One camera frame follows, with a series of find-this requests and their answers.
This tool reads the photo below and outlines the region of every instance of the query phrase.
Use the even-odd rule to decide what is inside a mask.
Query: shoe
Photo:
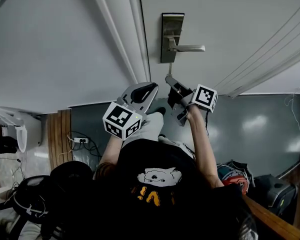
[[[166,108],[165,107],[159,107],[156,111],[154,112],[159,112],[160,114],[162,114],[163,116],[165,115],[166,113]]]

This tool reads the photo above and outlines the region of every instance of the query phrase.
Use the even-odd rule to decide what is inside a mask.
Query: power strip
[[[88,138],[74,138],[73,141],[75,143],[89,143],[89,139]]]

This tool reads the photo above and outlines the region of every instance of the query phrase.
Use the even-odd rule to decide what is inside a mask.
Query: door handle
[[[178,45],[184,13],[162,13],[161,63],[175,62],[177,52],[204,52],[204,45]]]
[[[204,45],[176,45],[176,40],[174,37],[168,37],[170,52],[205,52],[206,48]]]

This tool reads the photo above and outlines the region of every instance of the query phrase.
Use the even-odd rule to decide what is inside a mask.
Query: gray floor
[[[217,163],[234,159],[248,163],[255,176],[278,175],[299,159],[300,131],[291,111],[285,106],[287,95],[247,95],[231,99],[220,96],[215,111],[208,116],[208,131]],[[102,116],[109,104],[75,107],[71,112],[72,130],[90,136],[101,153],[110,137],[104,131]],[[152,103],[149,111],[166,107],[161,131],[169,139],[182,141],[193,148],[190,126],[179,127],[170,115],[166,99]],[[300,123],[300,96],[294,96],[293,111]],[[81,149],[74,159],[95,170],[98,158]]]
[[[21,166],[25,178],[37,175],[49,175],[51,172],[48,150],[47,116],[41,116],[42,142],[41,145],[25,153],[18,151],[15,154],[0,154],[0,186],[11,188],[14,182],[20,183],[23,180]]]

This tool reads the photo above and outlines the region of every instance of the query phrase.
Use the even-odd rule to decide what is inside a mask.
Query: door
[[[141,0],[151,80],[167,97],[169,64],[160,63],[161,14],[184,13],[179,45],[205,52],[177,52],[173,77],[230,95],[300,51],[300,0]]]

